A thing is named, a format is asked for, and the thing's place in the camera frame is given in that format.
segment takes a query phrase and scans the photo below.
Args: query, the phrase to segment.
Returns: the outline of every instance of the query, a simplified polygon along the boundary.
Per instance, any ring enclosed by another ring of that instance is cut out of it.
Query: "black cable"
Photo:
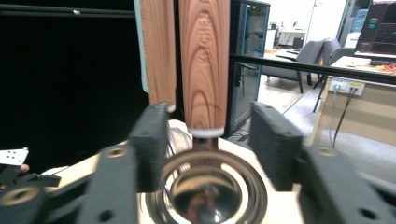
[[[343,122],[343,119],[344,119],[344,115],[347,112],[347,107],[349,106],[349,103],[352,100],[353,95],[355,94],[355,92],[357,90],[358,90],[357,88],[351,88],[350,91],[349,91],[349,94],[348,94],[347,99],[346,99],[346,107],[344,108],[343,115],[341,116],[340,121],[338,122],[337,130],[335,130],[335,135],[334,135],[334,140],[332,142],[332,147],[335,147],[335,139],[337,139],[338,131],[340,130],[341,123]]]
[[[334,95],[332,96],[332,121],[330,122],[330,127],[329,127],[329,139],[330,139],[330,144],[332,145],[332,126],[334,125],[334,111],[335,111],[335,98],[337,97],[337,92],[341,89],[340,85],[334,85]]]

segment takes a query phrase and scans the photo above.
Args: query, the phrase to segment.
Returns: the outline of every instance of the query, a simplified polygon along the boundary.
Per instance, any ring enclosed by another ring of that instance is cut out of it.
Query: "power outlet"
[[[339,87],[338,92],[342,92],[342,93],[350,93],[351,89],[354,88],[357,89],[356,91],[352,90],[352,92],[354,92],[354,95],[361,95],[363,93],[364,83],[333,78],[329,90],[334,91],[336,87]]]
[[[347,89],[348,82],[343,79],[333,78],[330,84],[330,91],[334,91],[337,86],[339,86],[338,92],[344,92]]]
[[[348,82],[346,92],[354,92],[354,95],[361,95],[363,93],[364,83],[362,82]]]

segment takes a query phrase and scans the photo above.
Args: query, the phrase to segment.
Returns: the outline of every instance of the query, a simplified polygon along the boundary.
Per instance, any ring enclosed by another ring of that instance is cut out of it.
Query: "computer monitor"
[[[396,0],[372,1],[354,55],[373,65],[396,63]]]

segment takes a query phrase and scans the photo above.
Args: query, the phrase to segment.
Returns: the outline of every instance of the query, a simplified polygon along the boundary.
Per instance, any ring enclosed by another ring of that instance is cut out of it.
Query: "metal bowl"
[[[183,151],[163,169],[162,190],[144,201],[155,223],[260,223],[267,207],[262,178],[225,151]]]

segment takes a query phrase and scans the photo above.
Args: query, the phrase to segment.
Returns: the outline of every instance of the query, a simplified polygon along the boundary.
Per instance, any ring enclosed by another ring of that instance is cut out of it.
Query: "wood grain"
[[[176,104],[176,47],[173,0],[141,0],[149,102]]]
[[[183,97],[189,128],[223,128],[227,109],[230,0],[180,0]]]

